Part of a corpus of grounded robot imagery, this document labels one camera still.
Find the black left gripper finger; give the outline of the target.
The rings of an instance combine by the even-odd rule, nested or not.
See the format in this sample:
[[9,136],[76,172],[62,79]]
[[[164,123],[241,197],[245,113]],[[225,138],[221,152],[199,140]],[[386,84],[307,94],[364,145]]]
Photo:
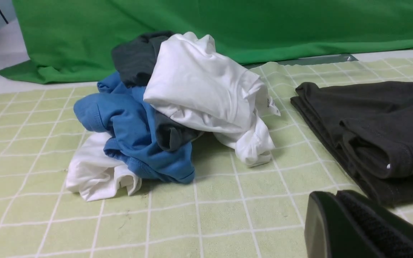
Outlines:
[[413,224],[353,190],[309,194],[309,258],[413,258]]

